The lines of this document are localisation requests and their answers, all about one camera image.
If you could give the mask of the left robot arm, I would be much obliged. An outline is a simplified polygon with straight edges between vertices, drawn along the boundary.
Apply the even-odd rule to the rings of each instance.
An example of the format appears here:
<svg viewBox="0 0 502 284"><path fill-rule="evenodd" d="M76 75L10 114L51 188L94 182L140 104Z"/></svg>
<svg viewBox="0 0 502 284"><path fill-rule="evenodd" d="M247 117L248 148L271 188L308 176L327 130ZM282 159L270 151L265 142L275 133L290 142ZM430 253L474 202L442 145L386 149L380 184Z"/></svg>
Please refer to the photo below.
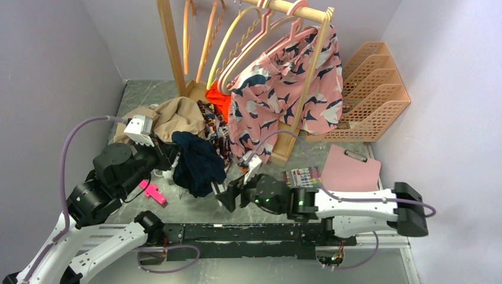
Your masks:
<svg viewBox="0 0 502 284"><path fill-rule="evenodd" d="M78 254L81 245L152 171L173 169L180 152L179 145L159 140L152 146L107 145L93 159L94 168L85 181L66 200L69 223L61 215L45 248L24 270L7 275L3 283L88 283L136 247L164 245L163 222L151 211L143 211L116 235Z"/></svg>

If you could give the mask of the navy blue shorts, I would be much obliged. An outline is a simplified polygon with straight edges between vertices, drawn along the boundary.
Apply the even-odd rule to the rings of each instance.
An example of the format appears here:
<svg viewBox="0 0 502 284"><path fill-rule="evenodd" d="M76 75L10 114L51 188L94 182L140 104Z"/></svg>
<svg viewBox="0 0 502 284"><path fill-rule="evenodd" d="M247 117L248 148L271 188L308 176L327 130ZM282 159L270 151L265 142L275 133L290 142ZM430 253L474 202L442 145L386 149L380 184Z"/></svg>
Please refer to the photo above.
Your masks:
<svg viewBox="0 0 502 284"><path fill-rule="evenodd" d="M203 198L213 191L212 183L225 181L224 161L209 141L186 131L174 132L172 141L181 147L173 173L176 185L196 198Z"/></svg>

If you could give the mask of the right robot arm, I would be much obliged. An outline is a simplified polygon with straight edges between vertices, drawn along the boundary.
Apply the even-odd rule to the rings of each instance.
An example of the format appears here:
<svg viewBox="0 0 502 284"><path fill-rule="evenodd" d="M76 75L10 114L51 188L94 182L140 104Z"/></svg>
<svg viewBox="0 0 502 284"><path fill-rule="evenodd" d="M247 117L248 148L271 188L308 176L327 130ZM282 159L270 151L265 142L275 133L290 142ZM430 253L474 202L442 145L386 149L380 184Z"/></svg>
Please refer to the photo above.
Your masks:
<svg viewBox="0 0 502 284"><path fill-rule="evenodd" d="M341 238L360 233L394 230L405 237L429 234L422 196L408 183L397 182L392 189L372 192L326 192L318 188L290 187L266 174L232 181L216 198L230 212L240 199L270 214L289 220L327 220L319 230L321 241L333 245Z"/></svg>

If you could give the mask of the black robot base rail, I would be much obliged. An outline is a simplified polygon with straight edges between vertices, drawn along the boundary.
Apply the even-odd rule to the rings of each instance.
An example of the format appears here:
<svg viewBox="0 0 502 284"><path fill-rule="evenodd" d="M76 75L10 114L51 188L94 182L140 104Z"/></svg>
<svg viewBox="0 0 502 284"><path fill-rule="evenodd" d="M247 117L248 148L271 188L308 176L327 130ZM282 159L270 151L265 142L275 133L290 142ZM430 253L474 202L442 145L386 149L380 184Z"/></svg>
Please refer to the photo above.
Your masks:
<svg viewBox="0 0 502 284"><path fill-rule="evenodd" d="M295 257L316 259L320 247L356 245L356 238L339 238L322 223L164 224L168 261Z"/></svg>

